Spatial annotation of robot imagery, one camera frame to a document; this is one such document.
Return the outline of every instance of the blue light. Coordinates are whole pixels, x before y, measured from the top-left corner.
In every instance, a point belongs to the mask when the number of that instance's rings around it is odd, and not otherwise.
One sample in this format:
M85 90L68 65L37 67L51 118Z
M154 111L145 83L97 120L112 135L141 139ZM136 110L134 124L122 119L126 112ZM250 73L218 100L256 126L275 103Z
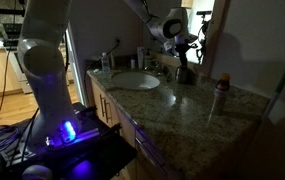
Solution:
M66 121L64 123L64 127L65 127L65 130L67 133L64 141L69 142L69 141L74 140L76 133L75 133L74 128L73 128L72 124L70 123L70 121Z

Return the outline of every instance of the granite countertop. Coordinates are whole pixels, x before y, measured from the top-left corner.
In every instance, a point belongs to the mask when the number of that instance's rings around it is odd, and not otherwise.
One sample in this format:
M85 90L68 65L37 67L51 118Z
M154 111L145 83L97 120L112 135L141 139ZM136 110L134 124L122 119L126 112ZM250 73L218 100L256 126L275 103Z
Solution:
M225 162L235 162L232 158L246 149L268 101L231 86L223 114L210 115L215 80L198 76L196 85L190 86L167 83L162 76L158 87L135 91L113 85L111 77L117 72L89 70L87 74L145 132L183 179L210 179L207 174L226 171L224 166L229 164Z

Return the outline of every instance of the black table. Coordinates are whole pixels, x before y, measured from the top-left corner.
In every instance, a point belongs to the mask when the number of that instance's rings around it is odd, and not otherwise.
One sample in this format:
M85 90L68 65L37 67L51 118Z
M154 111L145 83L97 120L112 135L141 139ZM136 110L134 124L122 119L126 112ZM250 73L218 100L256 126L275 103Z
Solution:
M82 122L82 131L98 128L101 138L85 145L75 153L63 156L48 155L41 160L26 161L11 168L5 162L0 171L0 179L21 179L23 171L30 165L40 164L50 168L55 179L63 180L107 180L121 171L136 156L136 150L120 135L120 125L109 128L95 114L95 107L85 108L80 103L74 104L77 117ZM23 127L26 122L16 124Z

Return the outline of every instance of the spray bottle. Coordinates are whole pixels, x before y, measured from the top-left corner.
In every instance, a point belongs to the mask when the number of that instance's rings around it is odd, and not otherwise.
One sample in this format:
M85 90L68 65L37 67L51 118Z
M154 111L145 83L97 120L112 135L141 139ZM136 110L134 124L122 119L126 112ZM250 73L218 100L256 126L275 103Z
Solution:
M230 88L230 74L223 73L220 80L215 86L214 101L211 109L211 114L221 115L226 101L227 92Z

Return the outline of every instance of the drawer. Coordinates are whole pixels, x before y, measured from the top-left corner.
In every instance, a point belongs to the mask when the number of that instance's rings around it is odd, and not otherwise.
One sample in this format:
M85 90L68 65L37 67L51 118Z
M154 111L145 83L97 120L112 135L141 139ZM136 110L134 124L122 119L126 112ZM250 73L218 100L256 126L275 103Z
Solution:
M141 172L147 172L151 179L181 179L180 175L168 165L162 154L145 138L141 131L136 131L135 142L137 149L136 158L142 165L141 168L143 168Z

